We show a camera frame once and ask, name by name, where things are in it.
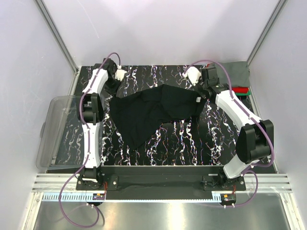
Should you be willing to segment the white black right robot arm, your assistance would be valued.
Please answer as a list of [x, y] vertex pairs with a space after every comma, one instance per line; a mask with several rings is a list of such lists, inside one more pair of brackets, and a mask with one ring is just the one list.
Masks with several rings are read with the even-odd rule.
[[236, 153], [213, 178], [213, 186], [226, 189], [254, 166], [263, 166], [260, 160], [270, 157], [267, 166], [274, 162], [274, 126], [270, 120], [262, 120], [238, 99], [230, 83], [221, 84], [214, 66], [187, 70], [189, 81], [203, 99], [214, 102], [233, 121], [239, 130]]

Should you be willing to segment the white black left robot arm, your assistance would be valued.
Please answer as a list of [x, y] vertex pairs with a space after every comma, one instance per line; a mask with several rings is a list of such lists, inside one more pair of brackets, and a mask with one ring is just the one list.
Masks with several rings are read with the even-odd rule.
[[115, 73], [118, 67], [116, 63], [105, 58], [103, 63], [97, 69], [93, 70], [92, 77], [88, 85], [78, 96], [79, 105], [77, 106], [78, 119], [82, 123], [84, 138], [84, 160], [79, 174], [77, 185], [103, 186], [103, 177], [99, 175], [100, 157], [99, 157], [99, 129], [104, 118], [103, 99], [101, 92], [106, 83], [113, 84]]

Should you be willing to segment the black t shirt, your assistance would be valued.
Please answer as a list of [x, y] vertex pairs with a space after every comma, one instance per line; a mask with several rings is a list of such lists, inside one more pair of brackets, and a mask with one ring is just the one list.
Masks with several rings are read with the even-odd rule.
[[131, 150], [146, 142], [164, 123], [199, 116], [206, 101], [197, 92], [160, 85], [110, 102], [110, 116]]

